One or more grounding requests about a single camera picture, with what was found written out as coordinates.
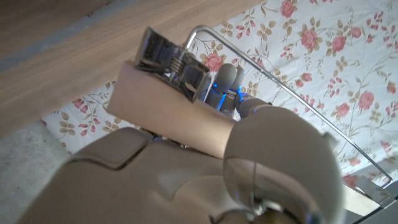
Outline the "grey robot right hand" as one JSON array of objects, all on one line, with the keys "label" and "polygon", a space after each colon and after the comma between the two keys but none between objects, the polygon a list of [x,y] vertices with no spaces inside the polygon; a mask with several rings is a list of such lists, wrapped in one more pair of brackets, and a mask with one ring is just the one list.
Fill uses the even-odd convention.
[{"label": "grey robot right hand", "polygon": [[20,223],[343,223],[336,140],[240,95],[241,119],[126,62],[111,112],[142,124],[84,147]]}]

